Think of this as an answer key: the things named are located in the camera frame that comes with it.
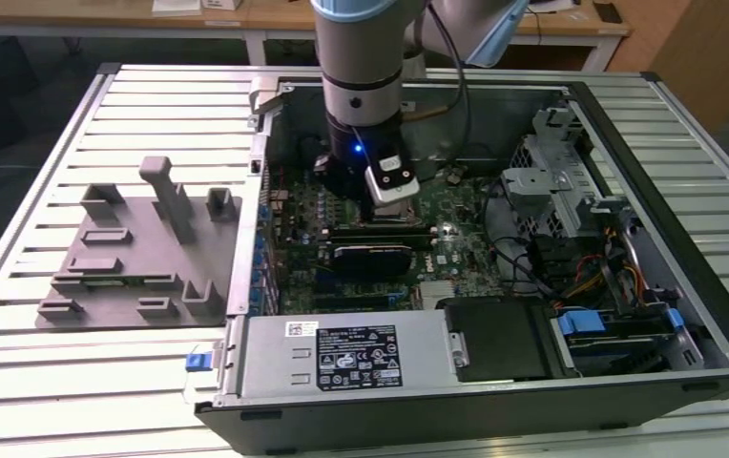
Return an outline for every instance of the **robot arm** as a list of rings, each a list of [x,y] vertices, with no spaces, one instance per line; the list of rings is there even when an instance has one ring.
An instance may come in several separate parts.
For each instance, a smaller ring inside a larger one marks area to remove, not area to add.
[[[400,131],[400,76],[406,30],[423,33],[424,46],[446,49],[434,21],[407,28],[419,16],[423,20],[431,2],[311,1],[331,140],[331,154],[320,159],[318,173],[326,174],[332,168],[346,171],[335,174],[332,183],[324,181],[331,191],[359,201],[363,208],[387,205],[419,190]],[[456,31],[456,46],[462,53],[468,52],[466,62],[491,65],[492,57],[499,58],[508,45],[527,0],[432,3],[442,21]]]

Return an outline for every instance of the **blue latch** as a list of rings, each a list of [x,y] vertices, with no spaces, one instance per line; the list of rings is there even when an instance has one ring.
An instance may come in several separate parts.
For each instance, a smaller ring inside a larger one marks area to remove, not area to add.
[[[594,310],[572,310],[556,319],[563,336],[578,332],[604,332],[603,317]]]
[[[208,372],[211,370],[211,353],[186,355],[186,372]]]
[[[682,317],[682,313],[679,313],[676,308],[667,309],[667,319],[670,320],[670,324],[672,324],[672,328],[676,331],[684,328],[684,318]]]

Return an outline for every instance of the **white table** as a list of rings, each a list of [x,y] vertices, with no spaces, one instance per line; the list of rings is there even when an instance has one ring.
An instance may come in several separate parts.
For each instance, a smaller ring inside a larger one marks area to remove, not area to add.
[[[247,163],[263,142],[247,124],[248,91],[259,75],[320,73],[130,65],[96,76],[0,239],[0,457],[236,456],[192,414],[191,403],[214,393],[214,373],[187,377],[183,372],[184,355],[220,340],[222,328],[48,333],[35,328],[35,318],[84,217],[78,201],[88,183],[115,181],[126,196],[148,195],[138,167],[144,155],[163,150],[175,164],[186,165],[174,169],[172,179],[191,196],[220,184],[240,195],[232,166]],[[586,82],[729,289],[729,158],[663,85],[638,74],[470,75]],[[430,71],[428,77],[455,81],[451,71]],[[112,119],[135,122],[107,125]],[[178,125],[160,135],[164,119]],[[215,119],[223,120],[218,130],[214,122],[200,122]],[[600,167],[600,172],[615,193],[610,170]],[[642,427],[320,456],[508,455],[729,456],[729,400],[688,406]]]

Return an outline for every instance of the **floor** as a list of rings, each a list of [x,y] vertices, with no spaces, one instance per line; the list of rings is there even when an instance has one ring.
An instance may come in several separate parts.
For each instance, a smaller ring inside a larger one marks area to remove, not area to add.
[[[247,65],[238,40],[86,39],[78,55],[59,38],[20,43],[42,86],[12,100],[28,136],[0,150],[0,236],[102,62]],[[311,43],[266,45],[271,65],[316,65]],[[729,152],[729,124],[715,137]]]

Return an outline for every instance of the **desk leg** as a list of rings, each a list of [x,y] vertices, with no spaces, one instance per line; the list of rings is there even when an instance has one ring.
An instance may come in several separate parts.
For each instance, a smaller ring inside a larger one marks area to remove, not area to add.
[[[599,42],[582,66],[583,72],[604,72],[610,59],[616,52],[622,36],[600,36]]]
[[[264,67],[266,63],[266,31],[244,31],[246,51],[248,52],[248,64]]]

